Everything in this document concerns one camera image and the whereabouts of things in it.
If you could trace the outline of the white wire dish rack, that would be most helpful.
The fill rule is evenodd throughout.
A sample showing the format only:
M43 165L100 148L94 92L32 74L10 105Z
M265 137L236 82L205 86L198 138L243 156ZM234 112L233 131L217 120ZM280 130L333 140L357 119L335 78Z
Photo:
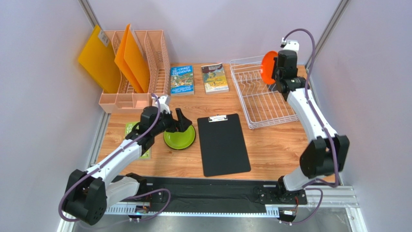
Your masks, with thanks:
M299 120L275 84L261 79L263 56L233 59L230 73L249 129L274 126Z

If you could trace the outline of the orange plate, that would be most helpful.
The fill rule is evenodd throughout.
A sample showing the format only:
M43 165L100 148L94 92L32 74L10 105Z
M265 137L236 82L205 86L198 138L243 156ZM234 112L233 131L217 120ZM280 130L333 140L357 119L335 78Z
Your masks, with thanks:
M272 77L273 71L276 68L278 53L276 51L269 51L262 59L260 74L262 81L267 85L276 83Z

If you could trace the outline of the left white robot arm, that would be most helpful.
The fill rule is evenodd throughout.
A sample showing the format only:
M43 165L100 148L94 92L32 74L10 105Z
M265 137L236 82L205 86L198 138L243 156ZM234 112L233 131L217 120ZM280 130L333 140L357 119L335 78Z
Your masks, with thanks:
M96 224L108 207L137 195L145 179L130 173L114 182L117 175L131 162L140 158L163 132L185 132L192 121L181 109L177 118L166 109L146 107L140 120L125 136L124 141L110 155L85 171L74 170L68 179L65 194L59 202L59 214L65 221Z

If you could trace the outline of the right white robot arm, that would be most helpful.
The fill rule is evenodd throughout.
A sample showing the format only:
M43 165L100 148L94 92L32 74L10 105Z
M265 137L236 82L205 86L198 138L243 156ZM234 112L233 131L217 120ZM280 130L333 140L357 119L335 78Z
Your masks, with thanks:
M344 168L350 141L327 122L314 101L307 80L297 75L295 51L278 52L272 77L277 91L297 114L309 141L300 156L299 167L279 179L283 190L298 191L332 174L335 175L335 185L338 185L338 174Z

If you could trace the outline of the green plate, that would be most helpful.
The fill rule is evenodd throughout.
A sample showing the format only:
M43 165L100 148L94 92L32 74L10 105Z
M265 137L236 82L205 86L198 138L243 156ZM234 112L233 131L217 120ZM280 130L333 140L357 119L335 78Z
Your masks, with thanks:
M185 132L164 132L163 140L165 144L174 150L189 148L196 139L196 130L193 125Z

